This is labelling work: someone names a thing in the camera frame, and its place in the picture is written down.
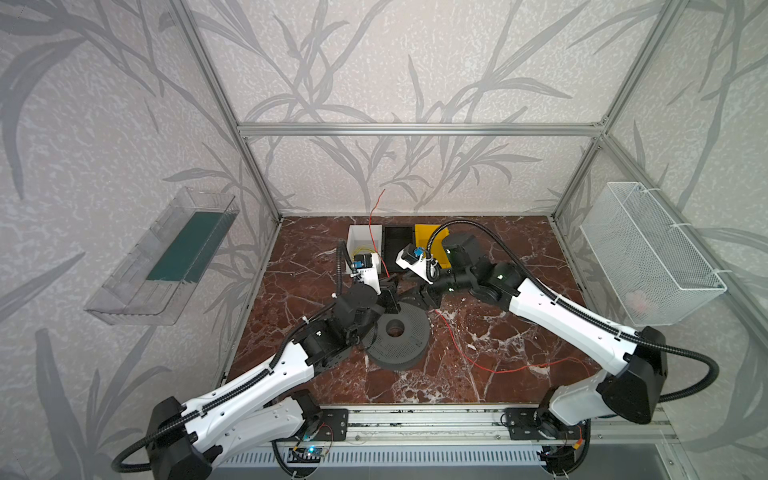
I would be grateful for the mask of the grey perforated spool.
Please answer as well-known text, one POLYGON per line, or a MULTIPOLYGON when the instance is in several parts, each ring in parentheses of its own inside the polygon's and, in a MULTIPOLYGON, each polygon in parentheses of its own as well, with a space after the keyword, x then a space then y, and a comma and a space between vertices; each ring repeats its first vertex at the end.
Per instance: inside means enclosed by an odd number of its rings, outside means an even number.
POLYGON ((431 324, 426 312, 414 305, 400 303, 400 311, 384 314, 364 340, 369 359, 390 371, 415 367, 426 355, 431 338, 431 324))

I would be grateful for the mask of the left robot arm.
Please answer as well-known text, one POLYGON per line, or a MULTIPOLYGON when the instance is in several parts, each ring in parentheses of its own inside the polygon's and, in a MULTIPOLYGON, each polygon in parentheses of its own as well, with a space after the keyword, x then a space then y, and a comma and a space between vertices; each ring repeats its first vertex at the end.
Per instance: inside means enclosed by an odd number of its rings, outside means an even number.
POLYGON ((303 385, 348 359, 394 307, 396 286, 381 284, 377 253, 336 248, 333 301, 303 320, 276 353, 234 381, 184 403, 169 397, 153 409, 144 438, 112 460, 116 473, 156 479, 206 479, 227 458, 253 445, 289 438, 318 422, 321 410, 303 385))

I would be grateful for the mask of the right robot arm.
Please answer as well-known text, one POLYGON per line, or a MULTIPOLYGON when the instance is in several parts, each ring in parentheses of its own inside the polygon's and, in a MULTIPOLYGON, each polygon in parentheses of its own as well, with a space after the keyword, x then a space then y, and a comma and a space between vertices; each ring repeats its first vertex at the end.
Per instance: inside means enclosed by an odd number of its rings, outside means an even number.
POLYGON ((545 437, 553 438, 568 427, 585 425, 598 417, 617 416, 645 425, 652 420, 658 404, 698 394, 718 379, 719 364, 710 356, 671 346, 653 327, 636 330, 623 326, 556 293, 488 227, 465 219, 447 221, 437 229, 444 231, 455 225, 480 230, 509 259, 491 262, 477 238, 466 230, 450 234, 441 242, 450 262, 447 269, 434 258, 430 247, 404 247, 396 262, 421 279, 421 285, 413 291, 420 306, 436 310, 444 295, 466 291, 485 304, 557 335, 600 367, 584 380, 553 387, 545 394, 533 420, 545 437), (691 386, 664 392, 671 355, 705 365, 705 375, 691 386))

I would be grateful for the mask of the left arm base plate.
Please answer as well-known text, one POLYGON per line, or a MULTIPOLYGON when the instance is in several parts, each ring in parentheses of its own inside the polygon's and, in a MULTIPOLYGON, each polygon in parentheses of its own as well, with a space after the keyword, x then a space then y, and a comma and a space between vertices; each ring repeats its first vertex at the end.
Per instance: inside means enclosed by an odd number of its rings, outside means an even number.
POLYGON ((321 409, 310 416, 302 434, 303 441, 344 441, 349 426, 348 409, 321 409))

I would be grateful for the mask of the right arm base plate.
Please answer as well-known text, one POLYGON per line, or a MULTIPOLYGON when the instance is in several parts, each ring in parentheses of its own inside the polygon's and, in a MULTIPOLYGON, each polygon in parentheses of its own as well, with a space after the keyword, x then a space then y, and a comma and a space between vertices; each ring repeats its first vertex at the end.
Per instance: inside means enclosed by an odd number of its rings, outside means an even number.
POLYGON ((564 424, 545 409, 538 407, 506 408, 503 410, 500 421, 507 429, 511 440, 568 443, 580 439, 577 427, 564 424))

